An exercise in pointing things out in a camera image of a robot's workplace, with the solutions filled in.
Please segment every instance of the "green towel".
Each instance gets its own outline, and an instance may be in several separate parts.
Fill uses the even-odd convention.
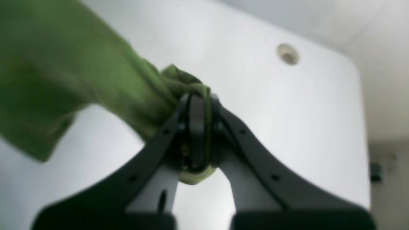
[[[43,162],[89,104],[149,141],[183,94],[208,93],[174,65],[159,72],[77,0],[1,0],[0,31],[0,134]]]

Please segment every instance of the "round hole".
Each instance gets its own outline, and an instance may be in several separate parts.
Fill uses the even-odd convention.
[[[288,65],[296,65],[300,59],[298,52],[288,44],[280,44],[277,47],[277,55]]]
[[[133,183],[138,179],[138,175],[131,175],[128,177],[128,182]]]
[[[157,211],[158,213],[163,213],[163,209],[165,209],[166,204],[166,190],[163,190],[160,194],[159,203],[157,204]]]
[[[280,181],[281,180],[280,176],[274,175],[274,174],[271,175],[271,179],[274,180],[274,181]]]

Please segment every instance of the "green cloth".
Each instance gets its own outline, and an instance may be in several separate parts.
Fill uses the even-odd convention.
[[[89,104],[149,141],[183,94],[208,93],[174,65],[159,72],[77,0],[1,0],[0,33],[0,134],[43,162]]]

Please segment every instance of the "white table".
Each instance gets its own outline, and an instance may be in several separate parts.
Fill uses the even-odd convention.
[[[203,80],[289,168],[369,208],[360,79],[347,58],[214,1],[85,2],[159,69],[174,63]],[[296,66],[278,58],[281,43],[299,52]],[[101,180],[142,147],[97,106],[80,114],[47,164],[0,141],[0,223],[27,229],[43,205]],[[197,186],[179,184],[180,230],[225,230],[234,212],[220,170]]]

